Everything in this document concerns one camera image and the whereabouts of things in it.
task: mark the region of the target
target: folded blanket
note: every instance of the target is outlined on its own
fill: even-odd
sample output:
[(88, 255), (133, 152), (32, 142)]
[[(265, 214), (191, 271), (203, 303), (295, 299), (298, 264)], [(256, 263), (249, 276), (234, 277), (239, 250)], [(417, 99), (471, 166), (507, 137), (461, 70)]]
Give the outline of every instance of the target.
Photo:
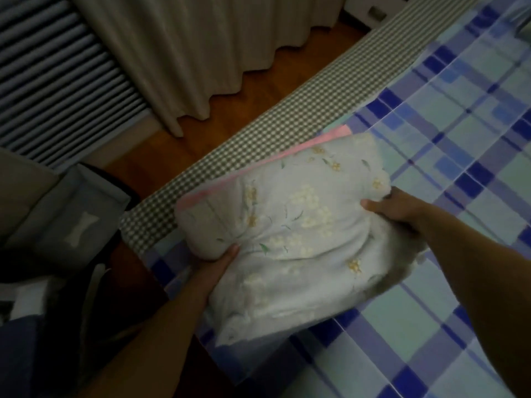
[(389, 191), (364, 133), (255, 165), (178, 204), (177, 224), (200, 258), (241, 245), (210, 295), (216, 344), (311, 325), (407, 276), (423, 242), (360, 206)]

